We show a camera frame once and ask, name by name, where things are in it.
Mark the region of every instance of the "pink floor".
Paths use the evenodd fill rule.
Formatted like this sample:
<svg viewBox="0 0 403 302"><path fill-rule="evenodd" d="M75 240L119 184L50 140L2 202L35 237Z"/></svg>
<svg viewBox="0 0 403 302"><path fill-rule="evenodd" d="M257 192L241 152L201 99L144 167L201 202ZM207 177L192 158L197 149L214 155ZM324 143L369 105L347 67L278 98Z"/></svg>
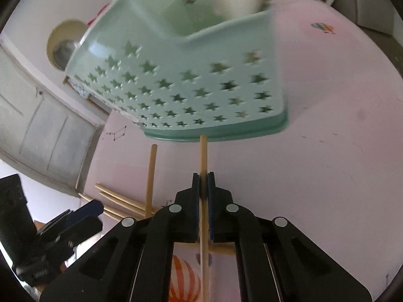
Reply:
<svg viewBox="0 0 403 302"><path fill-rule="evenodd" d="M402 78L358 27L325 4L280 0L273 8L289 126L273 136L210 143L209 170L256 216L288 218L376 298L403 263ZM335 34L313 23L331 25ZM125 127L114 141L109 133ZM101 183L144 201L153 143L154 205L170 203L191 186L199 145L149 139L115 112L84 193L99 198L94 184ZM113 225L105 218L105 230ZM234 260L214 258L212 300L239 301Z"/></svg>

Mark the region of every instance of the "chopstick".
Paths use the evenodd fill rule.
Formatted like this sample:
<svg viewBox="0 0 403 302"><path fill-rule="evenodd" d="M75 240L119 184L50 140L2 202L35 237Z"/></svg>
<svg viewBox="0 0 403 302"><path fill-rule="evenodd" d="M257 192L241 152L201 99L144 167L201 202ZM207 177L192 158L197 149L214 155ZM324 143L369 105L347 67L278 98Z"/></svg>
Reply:
<svg viewBox="0 0 403 302"><path fill-rule="evenodd" d="M107 187L105 187L105 186L103 186L103 185L101 185L99 183L95 184L95 187L97 189L100 189L101 191L109 194L110 196L112 196L112 197L114 197L116 199L119 199L119 200L121 200L121 201L123 201L123 202L125 202L125 203L127 203L127 204L129 204L131 206L133 206L133 207L142 209L143 211L146 210L146 205L144 203L129 199L128 197L125 197L122 194L116 193L115 191L112 191L111 189L108 189ZM156 207L152 208L153 213L156 213L158 210L159 210L159 208L156 208Z"/></svg>
<svg viewBox="0 0 403 302"><path fill-rule="evenodd" d="M155 174L155 164L157 160L157 144L152 144L150 152L150 163L148 165L148 177L147 177L147 188L146 188L146 218L153 216L152 214L152 195L154 189L154 174Z"/></svg>
<svg viewBox="0 0 403 302"><path fill-rule="evenodd" d="M187 246L190 248L200 248L200 242L196 243L182 243L182 242L175 242L175 245ZM217 253L217 254L235 254L235 245L234 243L211 243L208 245L208 250L210 253Z"/></svg>
<svg viewBox="0 0 403 302"><path fill-rule="evenodd" d="M123 220L122 217L120 217L120 216L118 216L118 215L116 215L116 214L114 214L112 212L106 211L106 210L104 210L104 215L107 215L108 217L110 217L110 218L112 218L114 220L117 220L117 221L122 221Z"/></svg>
<svg viewBox="0 0 403 302"><path fill-rule="evenodd" d="M107 198L109 201L112 201L112 202L116 203L117 205L120 205L121 207L124 207L138 215L141 215L143 217L146 215L146 212L144 210L133 207L129 203L123 202L122 200L117 199L109 194L106 194L104 192L100 192L99 194L101 194L103 197Z"/></svg>
<svg viewBox="0 0 403 302"><path fill-rule="evenodd" d="M201 300L209 301L208 275L208 199L207 199L207 136L200 136L200 265Z"/></svg>
<svg viewBox="0 0 403 302"><path fill-rule="evenodd" d="M84 194L78 193L78 195L80 197L82 197L84 200L87 200L88 202L91 202L93 200L92 198L90 198L90 197L88 197L88 196L86 196ZM106 205L104 205L104 214L106 214L109 217L111 217L111 214L112 214L112 215L114 215L114 217L117 216L118 218L122 218L122 219L127 218L127 217L132 217L131 215L129 215L127 213L124 213L124 212L122 212L120 210L117 210L115 208L112 208L112 207L108 207Z"/></svg>

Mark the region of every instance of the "hot air balloon sticker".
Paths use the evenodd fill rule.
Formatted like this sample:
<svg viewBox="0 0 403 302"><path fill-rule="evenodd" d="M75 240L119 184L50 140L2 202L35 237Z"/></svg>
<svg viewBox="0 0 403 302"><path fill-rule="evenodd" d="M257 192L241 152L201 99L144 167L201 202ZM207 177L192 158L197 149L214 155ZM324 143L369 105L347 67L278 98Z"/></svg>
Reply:
<svg viewBox="0 0 403 302"><path fill-rule="evenodd" d="M174 255L169 285L169 302L198 302L202 284L189 263Z"/></svg>
<svg viewBox="0 0 403 302"><path fill-rule="evenodd" d="M311 26L314 27L314 28L321 29L323 31L323 33L326 33L326 34L328 34L328 33L336 34L334 32L334 27L333 26L324 24L323 22L316 22L314 24L311 24Z"/></svg>

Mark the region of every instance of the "mint green plastic basket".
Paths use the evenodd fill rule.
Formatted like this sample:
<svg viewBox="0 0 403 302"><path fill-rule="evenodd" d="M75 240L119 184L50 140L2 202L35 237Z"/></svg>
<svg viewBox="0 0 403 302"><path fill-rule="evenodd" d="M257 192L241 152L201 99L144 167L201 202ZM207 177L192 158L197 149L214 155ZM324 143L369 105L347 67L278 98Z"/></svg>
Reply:
<svg viewBox="0 0 403 302"><path fill-rule="evenodd" d="M178 8L192 14L186 4ZM188 36L173 27L143 0L115 0L87 31L66 73L139 119L153 138L233 140L285 127L270 9Z"/></svg>

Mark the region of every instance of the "white cabinet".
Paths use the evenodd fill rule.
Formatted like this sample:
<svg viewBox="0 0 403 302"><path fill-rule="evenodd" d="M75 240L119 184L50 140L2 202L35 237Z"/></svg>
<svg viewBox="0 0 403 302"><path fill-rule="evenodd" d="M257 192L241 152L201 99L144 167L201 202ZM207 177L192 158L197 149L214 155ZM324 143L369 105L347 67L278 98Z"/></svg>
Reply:
<svg viewBox="0 0 403 302"><path fill-rule="evenodd" d="M0 48L0 159L45 185L75 194L96 129Z"/></svg>

